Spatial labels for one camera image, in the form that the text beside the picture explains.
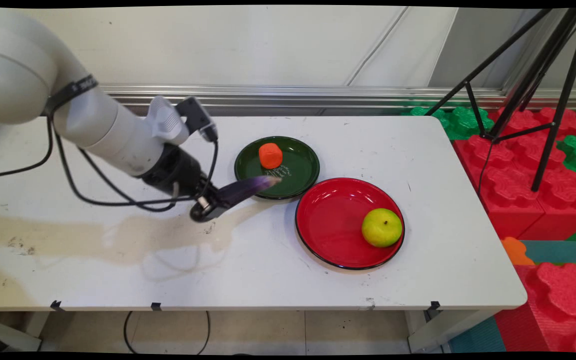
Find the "table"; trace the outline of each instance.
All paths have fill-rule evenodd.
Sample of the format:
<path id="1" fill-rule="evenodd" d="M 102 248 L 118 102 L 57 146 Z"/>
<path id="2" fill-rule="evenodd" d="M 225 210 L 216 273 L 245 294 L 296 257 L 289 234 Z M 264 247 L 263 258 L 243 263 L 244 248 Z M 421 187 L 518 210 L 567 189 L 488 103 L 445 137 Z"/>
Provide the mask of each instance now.
<path id="1" fill-rule="evenodd" d="M 250 198 L 209 223 L 191 203 L 168 212 L 88 205 L 71 192 L 56 153 L 35 170 L 0 177 L 0 311 L 405 310 L 413 351 L 443 344 L 527 294 L 439 121 L 429 116 L 215 117 L 213 183 L 235 181 L 235 157 L 260 137 L 299 139 L 317 153 L 318 180 L 350 177 L 388 193 L 406 241 L 386 264 L 333 267 L 295 230 L 299 198 Z M 0 171 L 41 159 L 45 121 L 0 125 Z M 94 199 L 121 201 L 70 143 L 75 182 Z M 212 145 L 182 148 L 207 170 Z M 164 198 L 97 159 L 137 199 Z M 428 323 L 420 310 L 446 310 Z"/>

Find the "yellow-green fruit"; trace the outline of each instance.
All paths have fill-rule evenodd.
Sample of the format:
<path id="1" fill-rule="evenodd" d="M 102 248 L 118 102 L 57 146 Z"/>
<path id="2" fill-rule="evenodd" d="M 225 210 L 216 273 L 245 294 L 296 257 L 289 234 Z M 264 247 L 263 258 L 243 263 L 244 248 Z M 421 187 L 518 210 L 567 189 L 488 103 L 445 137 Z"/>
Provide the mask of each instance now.
<path id="1" fill-rule="evenodd" d="M 372 246 L 386 248 L 401 237 L 401 219 L 392 210 L 374 209 L 368 212 L 361 225 L 361 233 Z"/>

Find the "black band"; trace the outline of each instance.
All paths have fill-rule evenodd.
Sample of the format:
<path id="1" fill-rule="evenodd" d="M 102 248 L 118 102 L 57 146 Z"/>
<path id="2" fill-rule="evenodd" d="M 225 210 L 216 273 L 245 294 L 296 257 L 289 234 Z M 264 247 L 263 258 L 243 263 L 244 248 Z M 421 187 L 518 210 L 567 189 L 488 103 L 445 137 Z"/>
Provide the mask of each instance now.
<path id="1" fill-rule="evenodd" d="M 61 311 L 65 312 L 64 309 L 61 309 L 61 301 L 57 301 L 57 300 L 53 301 L 50 304 L 50 309 L 55 310 L 55 312 L 61 312 Z"/>
<path id="2" fill-rule="evenodd" d="M 96 79 L 94 79 L 92 74 L 77 82 L 71 82 L 70 84 L 67 84 L 62 89 L 57 91 L 57 93 L 55 93 L 53 96 L 48 98 L 46 106 L 43 109 L 44 115 L 52 114 L 53 111 L 57 110 L 57 108 L 64 103 L 73 100 L 73 98 L 76 98 L 77 96 L 88 91 L 89 89 L 94 88 L 97 85 L 99 85 L 99 83 L 96 81 Z"/>
<path id="3" fill-rule="evenodd" d="M 440 306 L 441 304 L 438 301 L 430 301 L 430 307 L 428 307 L 428 310 L 436 310 L 439 309 Z"/>

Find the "floor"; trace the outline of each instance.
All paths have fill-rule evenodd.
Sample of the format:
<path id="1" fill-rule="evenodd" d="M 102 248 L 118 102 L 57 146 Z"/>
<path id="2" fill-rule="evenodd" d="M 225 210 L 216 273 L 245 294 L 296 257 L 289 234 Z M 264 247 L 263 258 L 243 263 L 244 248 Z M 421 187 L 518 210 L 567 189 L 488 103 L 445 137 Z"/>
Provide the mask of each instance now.
<path id="1" fill-rule="evenodd" d="M 127 314 L 52 312 L 41 351 L 128 353 Z M 410 353 L 401 311 L 211 311 L 210 327 L 205 355 Z M 207 330 L 204 311 L 147 311 L 132 314 L 126 333 L 138 353 L 196 354 Z"/>

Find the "black plate rim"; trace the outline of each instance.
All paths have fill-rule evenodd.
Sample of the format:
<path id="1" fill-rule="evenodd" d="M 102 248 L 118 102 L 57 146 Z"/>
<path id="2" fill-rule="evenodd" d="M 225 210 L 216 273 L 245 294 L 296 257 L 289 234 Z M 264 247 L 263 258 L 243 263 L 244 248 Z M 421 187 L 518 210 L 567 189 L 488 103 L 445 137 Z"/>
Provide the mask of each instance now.
<path id="1" fill-rule="evenodd" d="M 361 267 L 361 268 L 357 268 L 357 267 L 353 267 L 353 266 L 343 266 L 341 264 L 337 264 L 335 262 L 329 261 L 327 259 L 324 259 L 321 255 L 319 255 L 318 253 L 316 253 L 314 250 L 312 250 L 312 248 L 310 248 L 310 246 L 308 246 L 308 244 L 306 244 L 305 240 L 303 240 L 303 235 L 301 235 L 301 231 L 299 231 L 299 223 L 297 222 L 297 213 L 299 212 L 299 206 L 301 205 L 301 200 L 303 200 L 303 197 L 299 199 L 299 203 L 297 204 L 297 209 L 294 212 L 294 226 L 295 228 L 297 228 L 297 234 L 299 234 L 299 239 L 301 239 L 301 243 L 304 244 L 306 246 L 306 248 L 308 248 L 308 250 L 310 250 L 311 253 L 313 253 L 313 255 L 317 256 L 320 260 L 322 260 L 323 262 L 330 264 L 334 267 L 338 267 L 341 269 L 348 269 L 348 270 L 353 270 L 353 271 L 361 271 L 361 270 L 367 270 L 367 269 L 374 269 L 376 267 L 380 267 L 381 265 L 385 264 L 386 262 L 389 262 L 390 259 L 392 259 L 393 257 L 395 257 L 395 255 L 397 255 L 399 253 L 399 251 L 401 250 L 401 248 L 404 246 L 404 239 L 406 238 L 406 223 L 404 222 L 403 219 L 403 215 L 404 212 L 401 211 L 401 207 L 399 207 L 399 205 L 397 204 L 397 202 L 395 201 L 395 199 L 392 198 L 392 196 L 390 196 L 388 193 L 386 193 L 385 191 L 383 191 L 383 189 L 381 189 L 380 187 L 378 187 L 377 185 L 372 184 L 371 182 L 367 182 L 365 180 L 361 180 L 360 178 L 354 178 L 354 177 L 332 177 L 332 178 L 327 178 L 326 180 L 323 180 L 322 182 L 319 182 L 318 184 L 327 182 L 328 180 L 334 180 L 334 179 L 352 179 L 352 180 L 359 180 L 360 182 L 364 182 L 367 184 L 372 185 L 373 187 L 376 187 L 377 189 L 379 189 L 380 191 L 382 191 L 384 194 L 386 194 L 388 196 L 388 198 L 390 198 L 390 200 L 392 200 L 393 203 L 395 203 L 395 205 L 397 205 L 397 207 L 399 208 L 399 211 L 401 212 L 401 239 L 399 240 L 401 242 L 401 246 L 399 246 L 399 248 L 397 249 L 397 251 L 395 251 L 392 256 L 390 256 L 388 259 L 383 260 L 383 262 L 380 262 L 379 264 L 376 265 L 372 265 L 372 266 L 365 266 L 365 267 Z"/>

